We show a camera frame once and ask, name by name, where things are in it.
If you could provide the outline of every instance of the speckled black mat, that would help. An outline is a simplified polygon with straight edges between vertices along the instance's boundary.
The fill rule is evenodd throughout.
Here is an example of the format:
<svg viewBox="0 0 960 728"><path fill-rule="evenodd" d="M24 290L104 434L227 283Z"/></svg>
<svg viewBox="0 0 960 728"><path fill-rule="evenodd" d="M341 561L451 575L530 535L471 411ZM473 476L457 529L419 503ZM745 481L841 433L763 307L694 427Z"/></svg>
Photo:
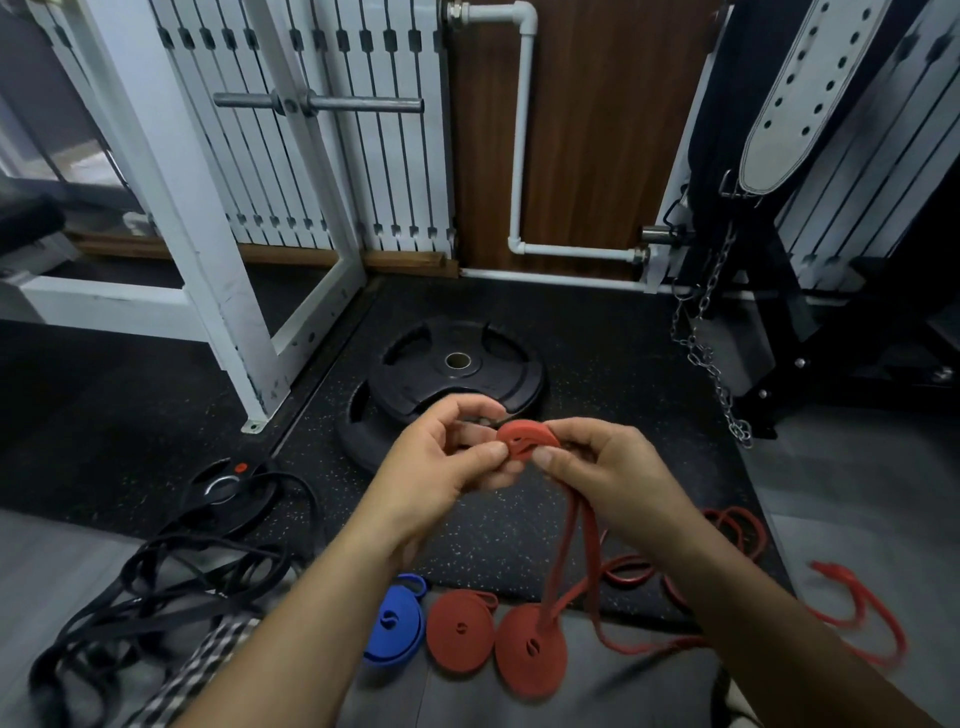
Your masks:
<svg viewBox="0 0 960 728"><path fill-rule="evenodd" d="M670 342L667 296L478 279L387 279L279 452L287 470L318 485L332 535L370 477L343 455L334 418L371 359L417 321L443 313L489 320L524 337L547 367L541 419L598 417L635 425L701 507L741 505L761 515L738 445L724 425L707 376ZM555 556L564 496L532 469L512 489L464 498L429 542L417 571L437 584L537 600ZM605 553L623 545L610 541ZM584 574L572 548L568 580ZM761 565L789 588L771 546ZM633 591L604 587L608 615L643 623L684 620L659 580Z"/></svg>
<svg viewBox="0 0 960 728"><path fill-rule="evenodd" d="M323 276L316 268L252 266L253 290L276 330ZM69 278L180 287L172 262L94 259ZM258 435L207 344L0 321L0 508L135 538L180 510L184 483L213 460L266 458L302 409L373 292L357 297ZM303 529L305 503L283 501L269 532Z"/></svg>

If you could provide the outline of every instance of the forearm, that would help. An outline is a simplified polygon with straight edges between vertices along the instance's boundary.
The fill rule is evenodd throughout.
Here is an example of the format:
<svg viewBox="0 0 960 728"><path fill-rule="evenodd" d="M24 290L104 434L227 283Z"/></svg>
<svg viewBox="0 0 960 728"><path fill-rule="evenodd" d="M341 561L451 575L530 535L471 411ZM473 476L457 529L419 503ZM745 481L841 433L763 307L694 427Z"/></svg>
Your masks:
<svg viewBox="0 0 960 728"><path fill-rule="evenodd" d="M391 547L348 523L178 728L331 725L395 575Z"/></svg>
<svg viewBox="0 0 960 728"><path fill-rule="evenodd" d="M935 725L702 519L664 569L767 728Z"/></svg>

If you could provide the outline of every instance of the metal buckle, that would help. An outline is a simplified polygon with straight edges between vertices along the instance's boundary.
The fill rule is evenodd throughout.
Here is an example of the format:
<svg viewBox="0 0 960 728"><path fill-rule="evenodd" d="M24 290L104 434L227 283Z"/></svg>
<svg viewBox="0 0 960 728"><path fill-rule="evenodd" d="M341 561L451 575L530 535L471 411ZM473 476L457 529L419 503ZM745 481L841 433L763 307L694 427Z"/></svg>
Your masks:
<svg viewBox="0 0 960 728"><path fill-rule="evenodd" d="M755 195L753 192L746 192L740 188L740 181L737 179L733 180L733 185L729 184L731 169L728 169L723 173L723 179L720 181L720 187L717 189L717 194L720 197L723 197L727 200L756 200L756 206L759 206L760 201L763 199L759 195Z"/></svg>

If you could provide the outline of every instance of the white pipe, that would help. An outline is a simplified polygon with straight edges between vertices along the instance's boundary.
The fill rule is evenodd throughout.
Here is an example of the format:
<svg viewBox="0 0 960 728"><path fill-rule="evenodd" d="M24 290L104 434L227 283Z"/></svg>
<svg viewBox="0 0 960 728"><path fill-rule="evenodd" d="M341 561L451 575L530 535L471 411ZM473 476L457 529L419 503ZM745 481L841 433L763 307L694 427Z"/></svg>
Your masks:
<svg viewBox="0 0 960 728"><path fill-rule="evenodd" d="M534 37L537 35L537 9L524 0L513 5L471 5L461 3L447 6L447 18L470 23L514 23L520 30L520 68L516 80L516 122L514 125L514 169L510 187L510 234L507 246L517 255L562 255L605 260L636 259L636 250L604 248L572 248L566 245L532 245L520 239L520 203L523 197L523 159L527 147L527 117L530 111L530 76L533 71Z"/></svg>
<svg viewBox="0 0 960 728"><path fill-rule="evenodd" d="M546 273L520 273L519 271L491 271L483 268L461 268L460 275L466 279L512 280L519 283L550 283L552 285L572 285L583 288L609 288L615 291L636 291L637 293L676 293L686 296L690 293L688 285L676 287L669 284L657 286L656 291L648 291L646 285L636 280L592 279L582 276L551 276ZM806 295L810 305L846 305L842 299ZM723 298L735 301L756 301L753 291L724 291Z"/></svg>
<svg viewBox="0 0 960 728"><path fill-rule="evenodd" d="M521 283L551 283L553 285L574 285L585 288L610 288L616 291L636 291L650 293L644 283L636 280L592 279L582 276L552 276L546 273L520 273L519 271L490 271L482 268L461 268L460 275L468 279L513 280ZM670 286L660 286L657 293L671 293ZM690 289L685 285L677 286L677 293L685 296Z"/></svg>

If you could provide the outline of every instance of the weight plate center hole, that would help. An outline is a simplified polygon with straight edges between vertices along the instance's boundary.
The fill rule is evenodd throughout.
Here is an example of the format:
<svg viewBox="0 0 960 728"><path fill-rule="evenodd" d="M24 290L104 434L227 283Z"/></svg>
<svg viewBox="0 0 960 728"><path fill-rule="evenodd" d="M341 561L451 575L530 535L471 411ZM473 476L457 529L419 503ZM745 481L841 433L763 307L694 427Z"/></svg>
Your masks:
<svg viewBox="0 0 960 728"><path fill-rule="evenodd" d="M393 629L396 627L396 623L399 622L399 617L396 615L396 612L391 612L387 610L383 613L383 617L380 618L380 626L384 629Z"/></svg>
<svg viewBox="0 0 960 728"><path fill-rule="evenodd" d="M217 498L209 502L211 505L226 503L237 495L237 484L239 482L240 478L236 475L222 475L207 484L204 488L204 495Z"/></svg>
<svg viewBox="0 0 960 728"><path fill-rule="evenodd" d="M449 353L444 361L450 369L466 369L472 362L472 359L463 352L454 352Z"/></svg>

